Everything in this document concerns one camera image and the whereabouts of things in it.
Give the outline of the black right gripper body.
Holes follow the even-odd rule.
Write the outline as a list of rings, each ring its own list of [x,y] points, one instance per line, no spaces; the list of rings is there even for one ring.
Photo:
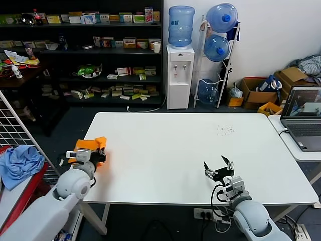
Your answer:
[[[220,168],[215,171],[213,171],[213,174],[211,175],[211,179],[215,182],[224,183],[223,179],[225,177],[233,177],[234,176],[234,169],[231,168]]]

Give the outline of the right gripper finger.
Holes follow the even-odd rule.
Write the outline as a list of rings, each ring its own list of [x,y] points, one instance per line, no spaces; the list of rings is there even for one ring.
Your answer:
[[[228,158],[224,157],[223,155],[221,156],[223,161],[226,163],[226,169],[227,170],[231,170],[233,171],[234,170],[234,163],[233,162],[230,162]]]
[[[208,177],[214,177],[217,175],[217,172],[210,169],[208,167],[208,165],[206,164],[206,162],[204,162],[204,169],[205,169],[205,175],[208,176]]]

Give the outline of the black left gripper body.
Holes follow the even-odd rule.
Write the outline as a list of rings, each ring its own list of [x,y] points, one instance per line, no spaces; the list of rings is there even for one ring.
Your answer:
[[[101,166],[106,161],[106,155],[104,153],[93,152],[90,156],[90,162],[94,164],[95,167]]]

